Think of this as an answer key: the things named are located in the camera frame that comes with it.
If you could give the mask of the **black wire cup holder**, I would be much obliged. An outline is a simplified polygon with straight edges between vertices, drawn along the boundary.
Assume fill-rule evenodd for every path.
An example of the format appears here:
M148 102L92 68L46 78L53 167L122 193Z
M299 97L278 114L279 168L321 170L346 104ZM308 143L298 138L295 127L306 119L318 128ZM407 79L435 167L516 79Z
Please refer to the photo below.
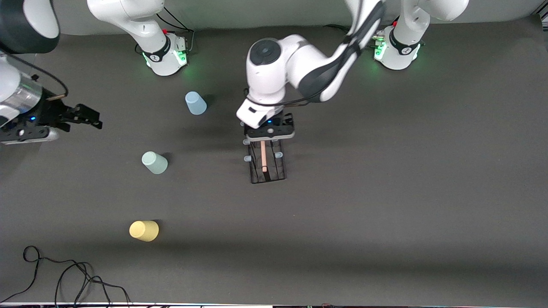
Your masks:
M243 140L248 154L244 161L249 164L252 184L272 183L286 179L283 143L280 139L251 142Z

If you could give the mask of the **pale green plastic cup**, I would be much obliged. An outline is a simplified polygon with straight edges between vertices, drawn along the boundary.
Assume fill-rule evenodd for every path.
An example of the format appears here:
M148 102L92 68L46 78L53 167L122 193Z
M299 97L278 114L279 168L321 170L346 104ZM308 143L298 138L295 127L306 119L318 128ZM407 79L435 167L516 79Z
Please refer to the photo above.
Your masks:
M145 152L141 162L153 174L162 174L168 167L168 160L153 151Z

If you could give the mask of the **yellow plastic cup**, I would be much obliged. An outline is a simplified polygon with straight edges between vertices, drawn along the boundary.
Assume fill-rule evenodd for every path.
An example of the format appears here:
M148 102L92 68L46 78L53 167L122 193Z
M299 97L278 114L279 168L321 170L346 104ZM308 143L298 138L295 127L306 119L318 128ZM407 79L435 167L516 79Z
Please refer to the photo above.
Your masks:
M159 224L153 220L135 221L129 226L129 234L137 240L151 242L159 235Z

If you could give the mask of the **light blue plastic cup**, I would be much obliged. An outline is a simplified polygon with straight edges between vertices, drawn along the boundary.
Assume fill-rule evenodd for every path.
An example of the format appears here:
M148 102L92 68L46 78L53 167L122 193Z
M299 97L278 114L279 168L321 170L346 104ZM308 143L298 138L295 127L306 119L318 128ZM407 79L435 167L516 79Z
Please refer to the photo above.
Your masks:
M193 115L201 115L207 110L207 103L195 91L190 91L185 95L185 102Z

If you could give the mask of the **dark grey table mat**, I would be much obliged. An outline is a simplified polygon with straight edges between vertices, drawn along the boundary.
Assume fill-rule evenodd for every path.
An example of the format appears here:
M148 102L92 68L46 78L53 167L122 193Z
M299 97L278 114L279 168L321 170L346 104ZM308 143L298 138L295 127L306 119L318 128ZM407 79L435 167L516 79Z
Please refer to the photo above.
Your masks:
M323 27L203 31L154 75L127 35L64 36L36 64L101 113L0 148L0 300L34 245L136 302L548 307L548 52L536 16L434 24L406 70L364 55L337 95L292 108L286 179L253 185L235 112L245 55ZM185 95L207 103L190 113ZM153 151L162 174L141 162ZM153 220L151 242L129 226Z

